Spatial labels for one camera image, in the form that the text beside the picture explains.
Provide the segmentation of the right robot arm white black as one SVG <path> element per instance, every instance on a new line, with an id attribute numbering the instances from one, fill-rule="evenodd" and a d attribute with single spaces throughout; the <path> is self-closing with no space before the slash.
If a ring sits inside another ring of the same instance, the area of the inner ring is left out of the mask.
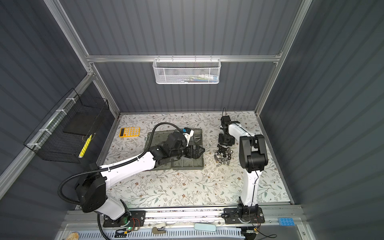
<path id="1" fill-rule="evenodd" d="M 262 171 L 268 165 L 268 154 L 265 137 L 249 132 L 238 121 L 230 116 L 221 117 L 219 145 L 231 147 L 239 143 L 239 163 L 245 177 L 240 203 L 237 208 L 239 218 L 256 214 L 259 209 L 257 193 Z"/>

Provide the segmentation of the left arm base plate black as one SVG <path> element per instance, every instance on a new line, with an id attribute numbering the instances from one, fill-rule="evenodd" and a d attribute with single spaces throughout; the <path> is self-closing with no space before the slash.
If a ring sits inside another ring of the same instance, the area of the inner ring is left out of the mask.
<path id="1" fill-rule="evenodd" d="M 108 216 L 104 216 L 104 228 L 138 228 L 144 225 L 146 219 L 146 211 L 130 211 L 123 214 L 116 220 L 112 220 Z"/>

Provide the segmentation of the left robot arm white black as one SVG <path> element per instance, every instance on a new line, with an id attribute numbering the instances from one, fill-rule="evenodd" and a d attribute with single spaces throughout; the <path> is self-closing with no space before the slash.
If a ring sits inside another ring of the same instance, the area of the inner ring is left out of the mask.
<path id="1" fill-rule="evenodd" d="M 104 165 L 103 167 L 107 169 L 105 172 L 89 173 L 80 177 L 76 193 L 82 211 L 103 214 L 114 221 L 129 217 L 130 212 L 123 201 L 109 197 L 107 189 L 128 177 L 155 169 L 171 158 L 200 158 L 205 148 L 190 143 L 193 135 L 191 129 L 187 129 L 186 132 L 173 132 L 162 144 L 148 145 L 143 155 Z"/>

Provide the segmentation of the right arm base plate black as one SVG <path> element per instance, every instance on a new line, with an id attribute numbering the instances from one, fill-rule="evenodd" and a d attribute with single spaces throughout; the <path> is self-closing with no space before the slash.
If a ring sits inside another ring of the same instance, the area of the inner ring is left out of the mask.
<path id="1" fill-rule="evenodd" d="M 263 224 L 265 223 L 265 217 L 263 210 L 259 207 L 241 208 L 225 208 L 221 214 L 221 218 L 225 220 L 227 225 L 230 224 Z"/>

